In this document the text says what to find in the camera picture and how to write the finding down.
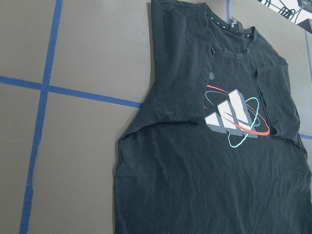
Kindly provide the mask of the black graphic t-shirt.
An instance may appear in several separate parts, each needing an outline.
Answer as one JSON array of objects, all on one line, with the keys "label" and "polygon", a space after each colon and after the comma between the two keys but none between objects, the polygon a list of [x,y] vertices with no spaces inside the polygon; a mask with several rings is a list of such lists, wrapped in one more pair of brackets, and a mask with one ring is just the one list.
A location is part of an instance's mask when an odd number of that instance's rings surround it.
[{"label": "black graphic t-shirt", "polygon": [[118,141],[118,234],[309,234],[288,64],[206,3],[151,2],[155,81]]}]

